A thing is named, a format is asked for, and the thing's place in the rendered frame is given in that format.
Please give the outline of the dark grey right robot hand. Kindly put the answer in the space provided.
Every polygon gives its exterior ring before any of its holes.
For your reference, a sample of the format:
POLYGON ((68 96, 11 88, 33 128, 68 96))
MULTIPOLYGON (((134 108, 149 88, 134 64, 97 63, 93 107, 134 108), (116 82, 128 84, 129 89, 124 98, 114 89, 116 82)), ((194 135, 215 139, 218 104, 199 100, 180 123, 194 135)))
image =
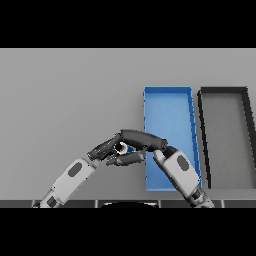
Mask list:
POLYGON ((166 158, 177 152, 176 148, 168 145, 166 139, 137 130, 122 129, 121 141, 141 151, 160 150, 166 158))

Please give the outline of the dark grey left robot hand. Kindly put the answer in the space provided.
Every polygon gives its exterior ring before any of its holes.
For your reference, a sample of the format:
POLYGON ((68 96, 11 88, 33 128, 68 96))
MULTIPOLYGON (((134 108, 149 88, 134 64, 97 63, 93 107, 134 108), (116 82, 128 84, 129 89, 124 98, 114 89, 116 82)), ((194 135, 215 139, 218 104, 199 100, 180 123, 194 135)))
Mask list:
POLYGON ((99 144, 94 149, 87 153, 91 161, 103 161, 107 159, 107 166, 128 166, 134 163, 141 163, 144 161, 144 155, 139 152, 130 152, 120 154, 115 149, 115 146, 122 142, 121 134, 117 133, 113 138, 99 144))

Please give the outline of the blue pipe with pale ring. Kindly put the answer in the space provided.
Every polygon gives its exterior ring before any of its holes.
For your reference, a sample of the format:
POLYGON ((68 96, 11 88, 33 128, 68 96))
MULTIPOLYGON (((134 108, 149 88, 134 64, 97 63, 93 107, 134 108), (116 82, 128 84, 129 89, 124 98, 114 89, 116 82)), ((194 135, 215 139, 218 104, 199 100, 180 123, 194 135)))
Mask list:
POLYGON ((135 149, 132 146, 125 144, 124 142, 119 142, 115 145, 114 149, 120 155, 132 153, 135 149))

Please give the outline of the blue rectangular bin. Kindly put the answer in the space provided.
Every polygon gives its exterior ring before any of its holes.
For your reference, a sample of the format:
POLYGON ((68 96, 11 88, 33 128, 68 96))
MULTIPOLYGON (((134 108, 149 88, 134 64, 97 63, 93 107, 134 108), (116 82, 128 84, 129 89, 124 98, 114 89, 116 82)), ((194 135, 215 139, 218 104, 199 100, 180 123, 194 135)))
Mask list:
POLYGON ((144 131, 181 150, 201 176, 194 101, 190 86, 145 86, 144 131))

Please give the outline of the dark grey rectangular bin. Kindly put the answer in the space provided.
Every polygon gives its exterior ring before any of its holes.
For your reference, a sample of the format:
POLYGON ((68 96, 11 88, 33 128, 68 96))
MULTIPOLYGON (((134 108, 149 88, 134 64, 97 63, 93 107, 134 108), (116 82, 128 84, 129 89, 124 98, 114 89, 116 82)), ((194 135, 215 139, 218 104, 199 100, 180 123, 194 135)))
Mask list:
POLYGON ((256 189, 256 130, 247 87, 198 93, 208 187, 256 189))

